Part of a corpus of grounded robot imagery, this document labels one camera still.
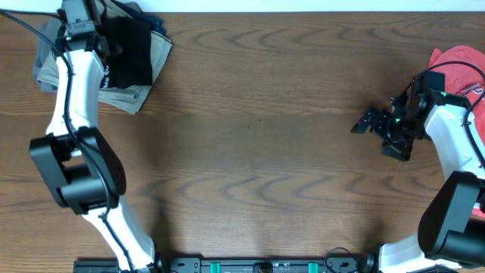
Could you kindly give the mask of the black t-shirt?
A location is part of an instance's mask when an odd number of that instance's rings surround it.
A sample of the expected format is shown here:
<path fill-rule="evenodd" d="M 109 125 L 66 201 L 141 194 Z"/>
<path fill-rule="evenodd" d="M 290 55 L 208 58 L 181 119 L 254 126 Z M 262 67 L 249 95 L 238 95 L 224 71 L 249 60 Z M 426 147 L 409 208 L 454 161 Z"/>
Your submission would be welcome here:
<path fill-rule="evenodd" d="M 102 89 L 152 85 L 151 26 L 130 17 L 108 18 L 98 29 L 108 41 Z"/>

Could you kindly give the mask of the red printed t-shirt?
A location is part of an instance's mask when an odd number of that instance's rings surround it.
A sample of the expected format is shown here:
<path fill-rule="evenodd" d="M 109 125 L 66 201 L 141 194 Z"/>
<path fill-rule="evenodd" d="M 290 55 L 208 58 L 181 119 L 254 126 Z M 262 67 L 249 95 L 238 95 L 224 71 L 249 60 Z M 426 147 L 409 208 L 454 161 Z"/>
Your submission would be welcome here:
<path fill-rule="evenodd" d="M 446 51 L 434 49 L 428 67 L 445 75 L 445 97 L 466 96 L 476 103 L 468 116 L 471 135 L 484 153 L 484 53 L 469 46 L 458 45 Z M 466 110 L 445 104 L 434 106 L 425 121 L 425 131 L 436 147 L 445 178 L 453 171 L 470 171 L 484 178 L 481 165 L 464 127 Z"/>

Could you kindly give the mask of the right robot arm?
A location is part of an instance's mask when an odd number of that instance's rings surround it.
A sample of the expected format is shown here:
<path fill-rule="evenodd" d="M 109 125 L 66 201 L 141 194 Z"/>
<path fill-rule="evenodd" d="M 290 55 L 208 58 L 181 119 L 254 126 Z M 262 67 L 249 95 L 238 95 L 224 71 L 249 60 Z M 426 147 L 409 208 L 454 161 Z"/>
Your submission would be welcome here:
<path fill-rule="evenodd" d="M 379 272 L 453 271 L 484 265 L 484 222 L 472 218 L 484 204 L 484 146 L 464 96 L 438 90 L 402 95 L 394 110 L 369 108 L 352 127 L 383 140 L 382 153 L 410 158 L 414 140 L 428 138 L 439 156 L 445 183 L 422 215 L 418 232 L 382 245 Z"/>

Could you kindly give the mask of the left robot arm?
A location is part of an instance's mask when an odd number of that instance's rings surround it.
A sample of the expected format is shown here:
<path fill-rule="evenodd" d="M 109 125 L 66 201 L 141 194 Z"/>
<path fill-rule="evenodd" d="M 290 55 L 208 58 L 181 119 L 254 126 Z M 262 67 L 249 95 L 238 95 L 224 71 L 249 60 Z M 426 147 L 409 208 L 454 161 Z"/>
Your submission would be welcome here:
<path fill-rule="evenodd" d="M 52 49 L 58 67 L 56 105 L 45 136 L 30 142 L 31 158 L 54 201 L 103 236 L 117 257 L 115 272 L 158 272 L 155 243 L 124 196 L 124 168 L 98 129 L 105 39 L 94 31 L 67 34 Z"/>

